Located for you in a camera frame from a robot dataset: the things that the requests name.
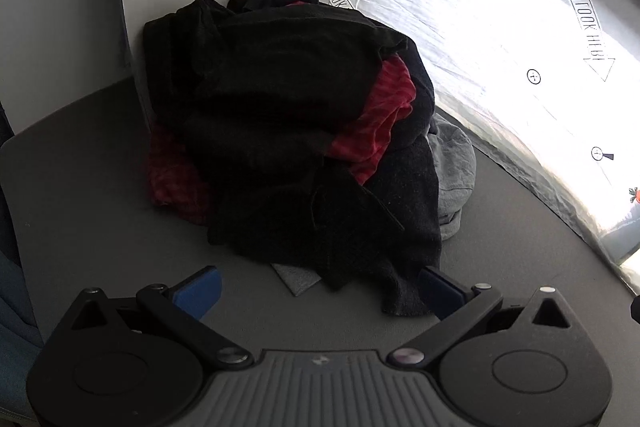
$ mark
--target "dark object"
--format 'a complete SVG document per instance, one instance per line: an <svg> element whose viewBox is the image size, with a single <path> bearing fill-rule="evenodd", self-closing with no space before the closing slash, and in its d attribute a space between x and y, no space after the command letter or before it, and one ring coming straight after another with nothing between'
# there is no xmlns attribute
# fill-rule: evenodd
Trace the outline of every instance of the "dark object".
<svg viewBox="0 0 640 427"><path fill-rule="evenodd" d="M296 2L306 4L282 6ZM231 10L196 0L147 23L154 110L210 184L210 243L315 269L336 288L366 277L382 289L385 312L423 314L416 278L420 266L438 263L441 247L424 137L433 86L406 36L314 2L232 0ZM416 98L360 187L327 151L360 117L382 60L395 53Z"/></svg>
<svg viewBox="0 0 640 427"><path fill-rule="evenodd" d="M362 185L386 152L393 125L411 114L413 100L415 86L404 62L397 55L384 60L363 114L334 138L327 157L347 162ZM151 128L147 178L154 204L172 207L196 225L207 224L209 184L175 134L158 123Z"/></svg>
<svg viewBox="0 0 640 427"><path fill-rule="evenodd" d="M631 318L640 324L640 296L631 302Z"/></svg>
<svg viewBox="0 0 640 427"><path fill-rule="evenodd" d="M14 136L14 130L11 129L9 120L7 120L4 108L0 105L0 146ZM0 187L0 255L4 256L13 263L21 266L20 254L18 253L18 244L15 240L14 224L9 213L9 207L4 199L4 192Z"/></svg>
<svg viewBox="0 0 640 427"><path fill-rule="evenodd" d="M218 288L202 281L215 271L206 267L176 288L210 299ZM264 351L254 362L203 325L183 327L199 323L169 291L81 293L33 365L28 396L43 427L599 423L609 370L555 288L521 305L436 269L421 270L420 281L428 304L450 305L388 363L375 351ZM103 320L86 323L87 309Z"/></svg>

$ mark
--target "gray cloth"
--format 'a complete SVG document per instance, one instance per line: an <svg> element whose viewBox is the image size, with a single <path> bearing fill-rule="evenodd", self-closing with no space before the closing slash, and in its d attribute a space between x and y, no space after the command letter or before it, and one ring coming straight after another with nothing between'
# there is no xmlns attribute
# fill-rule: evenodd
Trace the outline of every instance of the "gray cloth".
<svg viewBox="0 0 640 427"><path fill-rule="evenodd" d="M286 264L272 264L273 269L280 276L282 281L291 290L294 297L303 294L311 286L322 279L315 271L310 268L301 268L300 266L287 266Z"/></svg>
<svg viewBox="0 0 640 427"><path fill-rule="evenodd" d="M476 183L476 153L466 134L439 114L432 125L437 134L428 134L433 163L438 174L438 218L442 240L460 229L462 207Z"/></svg>
<svg viewBox="0 0 640 427"><path fill-rule="evenodd" d="M438 220L444 241L460 229L462 206L476 183L476 152L462 129L439 114L433 115L427 138L438 175ZM296 297L321 279L308 268L282 264L273 268Z"/></svg>

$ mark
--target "metal screw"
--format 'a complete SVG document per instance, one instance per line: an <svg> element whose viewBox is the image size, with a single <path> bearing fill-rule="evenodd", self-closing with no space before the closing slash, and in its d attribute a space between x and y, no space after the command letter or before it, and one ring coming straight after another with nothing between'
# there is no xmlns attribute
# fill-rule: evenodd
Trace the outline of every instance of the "metal screw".
<svg viewBox="0 0 640 427"><path fill-rule="evenodd" d="M244 362L249 358L249 353L242 349L242 347L230 346L220 349L217 356L220 362L233 364Z"/></svg>
<svg viewBox="0 0 640 427"><path fill-rule="evenodd" d="M413 347L401 347L396 349L391 356L394 360L402 365L415 365L424 360L424 353Z"/></svg>
<svg viewBox="0 0 640 427"><path fill-rule="evenodd" d="M149 286L147 286L147 288L149 288L150 290L157 290L159 292L163 292L164 290L166 290L168 288L168 286L166 284L155 282L155 283L150 284Z"/></svg>

